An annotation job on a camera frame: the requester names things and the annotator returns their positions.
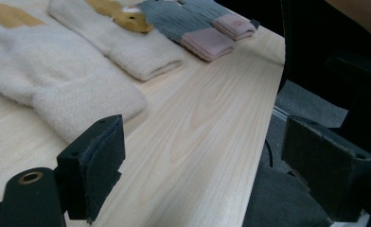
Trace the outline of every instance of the black plastic bracket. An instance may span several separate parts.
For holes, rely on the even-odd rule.
[[[124,159],[121,115],[98,120],[59,154],[54,170],[32,168],[8,181],[0,227],[65,226],[66,211],[70,219],[94,221]]]

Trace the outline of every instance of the glove cuff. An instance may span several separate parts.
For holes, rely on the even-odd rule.
[[[31,105],[68,143],[101,118],[122,114],[123,122],[140,114],[147,100],[126,78],[113,72],[38,89]]]

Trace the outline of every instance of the light wooden table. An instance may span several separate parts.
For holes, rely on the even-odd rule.
[[[48,3],[0,2],[38,11]],[[93,225],[241,226],[284,54],[284,39],[260,27],[215,61],[187,54],[178,69],[134,80],[149,107],[125,124],[122,177]],[[32,167],[55,168],[66,146],[31,108],[0,96],[0,201],[9,178]]]

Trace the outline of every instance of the yellow tag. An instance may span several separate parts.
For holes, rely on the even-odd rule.
[[[37,26],[44,22],[25,11],[0,3],[0,25],[7,28]]]
[[[115,0],[86,0],[99,14],[112,18],[112,21],[124,29],[141,33],[153,30],[153,25],[147,23],[145,15],[135,7],[123,8]]]

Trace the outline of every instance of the gray fabric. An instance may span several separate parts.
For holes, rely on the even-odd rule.
[[[137,4],[144,12],[147,21],[172,41],[179,43],[182,35],[211,27],[202,18],[194,16],[175,1],[147,0]]]
[[[222,5],[213,0],[178,0],[183,4],[183,8],[193,12],[196,15],[202,16],[208,21],[213,21],[225,14],[229,14]]]
[[[260,164],[243,227],[327,227],[323,208],[295,177]]]

